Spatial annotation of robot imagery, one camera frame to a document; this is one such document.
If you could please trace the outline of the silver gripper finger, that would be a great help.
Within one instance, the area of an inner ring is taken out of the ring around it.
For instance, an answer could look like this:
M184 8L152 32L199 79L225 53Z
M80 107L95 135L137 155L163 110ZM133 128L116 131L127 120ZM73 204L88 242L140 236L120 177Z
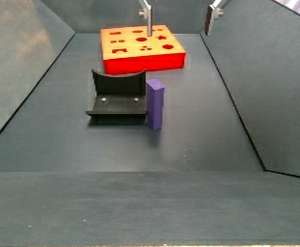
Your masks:
M213 0L213 2L207 6L207 21L205 21L205 34L211 34L211 29L213 25L213 20L221 14L221 5L224 0Z
M147 21L147 36L152 36L152 7L148 4L147 0L137 0L137 3L141 7L137 14Z

